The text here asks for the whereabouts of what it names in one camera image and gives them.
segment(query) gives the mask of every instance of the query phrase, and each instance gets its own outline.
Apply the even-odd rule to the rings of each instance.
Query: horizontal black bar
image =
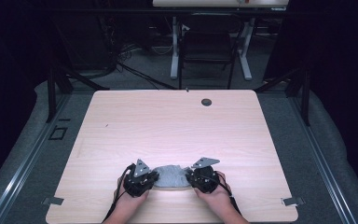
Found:
[[[114,15],[114,16],[185,16],[193,13],[231,13],[243,18],[274,18],[274,19],[320,19],[326,16],[333,16],[330,12],[287,12],[278,10],[254,10],[251,8],[207,8],[207,7],[186,7],[186,8],[30,8],[34,13],[47,14],[80,14],[80,15]]]

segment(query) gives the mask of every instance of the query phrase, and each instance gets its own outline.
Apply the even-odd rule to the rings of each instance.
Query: person's left hand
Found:
[[[141,206],[142,203],[146,200],[147,196],[149,194],[149,190],[145,191],[140,197],[133,198],[125,192],[123,183],[121,183],[120,189],[119,189],[119,196],[121,197],[118,199],[116,208],[113,210],[112,214],[109,218],[106,219],[104,222],[107,223],[115,223],[115,224],[122,224],[126,223],[130,218],[135,214],[136,210],[139,206]]]

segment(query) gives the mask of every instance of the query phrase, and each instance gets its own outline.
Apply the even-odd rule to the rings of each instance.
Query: gray cloth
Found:
[[[186,169],[182,169],[179,165],[166,165],[155,168],[153,171],[159,173],[155,186],[160,188],[182,188],[190,186],[186,179]]]

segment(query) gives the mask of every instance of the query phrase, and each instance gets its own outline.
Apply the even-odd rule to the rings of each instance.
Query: wooden tabletop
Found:
[[[203,99],[212,104],[205,106]],[[97,91],[55,193],[48,223],[101,223],[117,179],[142,159],[151,169],[220,160],[251,222],[295,221],[269,128],[253,91]],[[194,190],[150,190],[131,223],[218,223]]]
[[[289,0],[153,0],[154,7],[286,7]]]

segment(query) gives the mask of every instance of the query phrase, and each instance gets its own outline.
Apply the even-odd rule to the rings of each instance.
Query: chair backrest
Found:
[[[203,33],[238,33],[240,36],[244,28],[239,16],[227,13],[194,13],[179,18],[179,22],[190,31]]]

